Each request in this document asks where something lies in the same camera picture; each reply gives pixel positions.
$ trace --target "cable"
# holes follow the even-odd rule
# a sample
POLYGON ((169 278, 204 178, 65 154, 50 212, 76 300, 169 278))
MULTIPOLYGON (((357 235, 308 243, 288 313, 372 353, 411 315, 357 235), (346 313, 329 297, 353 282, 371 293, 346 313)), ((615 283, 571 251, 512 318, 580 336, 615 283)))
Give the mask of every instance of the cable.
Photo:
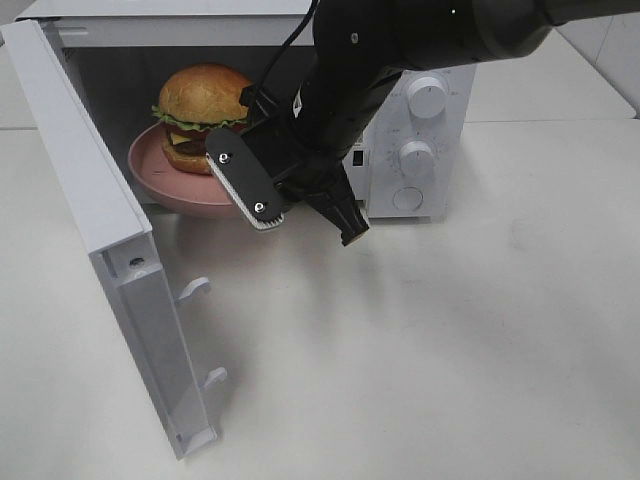
POLYGON ((249 122, 251 122, 253 111, 255 110, 256 101, 258 99, 258 95, 260 94, 262 87, 264 86, 264 82, 271 73, 271 70, 278 63, 282 54, 287 51, 287 49, 291 46, 291 44, 300 36, 302 31, 307 27, 311 19, 313 18, 313 14, 316 11, 316 7, 318 6, 318 0, 311 0, 311 5, 309 6, 309 10, 305 14, 304 18, 300 22, 300 25, 289 35, 289 37, 284 41, 284 43, 278 48, 278 51, 271 58, 265 69, 262 71, 258 82, 256 83, 256 88, 254 89, 253 98, 251 99, 251 104, 249 105, 249 122))

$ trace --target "microwave door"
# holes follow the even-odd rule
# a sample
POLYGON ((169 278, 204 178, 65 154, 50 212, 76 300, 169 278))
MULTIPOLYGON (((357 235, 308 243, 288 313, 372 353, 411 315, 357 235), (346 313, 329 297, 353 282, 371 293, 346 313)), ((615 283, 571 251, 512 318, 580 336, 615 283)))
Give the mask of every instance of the microwave door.
POLYGON ((216 439, 205 408, 223 368, 196 369, 151 225, 74 89, 54 28, 26 20, 2 29, 7 49, 102 284, 169 441, 178 458, 216 439))

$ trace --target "white wall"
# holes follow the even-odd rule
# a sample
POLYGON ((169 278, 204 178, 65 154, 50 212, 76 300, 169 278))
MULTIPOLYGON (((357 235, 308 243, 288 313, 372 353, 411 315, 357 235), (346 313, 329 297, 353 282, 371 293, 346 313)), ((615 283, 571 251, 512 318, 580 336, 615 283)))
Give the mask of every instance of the white wall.
MULTIPOLYGON (((34 0, 0 0, 0 25, 11 23, 20 12, 33 2, 34 0)), ((0 34, 0 45, 3 43, 2 34, 0 34)))
POLYGON ((640 13, 573 22, 559 30, 640 112, 640 13))

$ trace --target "plate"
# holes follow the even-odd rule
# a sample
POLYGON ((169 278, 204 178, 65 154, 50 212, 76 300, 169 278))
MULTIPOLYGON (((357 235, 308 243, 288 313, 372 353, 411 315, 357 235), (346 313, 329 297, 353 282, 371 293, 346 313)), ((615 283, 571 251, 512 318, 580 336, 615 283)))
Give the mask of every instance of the plate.
POLYGON ((129 168, 153 200, 177 213, 204 218, 238 216, 222 184, 213 175, 181 172, 162 152, 165 131, 156 124, 136 138, 129 149, 129 168))

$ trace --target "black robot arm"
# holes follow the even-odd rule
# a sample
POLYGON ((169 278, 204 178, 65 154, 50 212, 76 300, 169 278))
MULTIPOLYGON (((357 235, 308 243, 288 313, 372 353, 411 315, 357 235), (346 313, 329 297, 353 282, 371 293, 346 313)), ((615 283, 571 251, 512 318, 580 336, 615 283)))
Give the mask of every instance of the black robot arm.
POLYGON ((287 204, 304 201, 348 245, 368 225, 342 159, 403 70, 523 57, 556 25, 631 11, 640 1, 321 0, 299 90, 280 103, 258 98, 262 118, 240 135, 214 130, 209 164, 254 227, 278 226, 287 204))

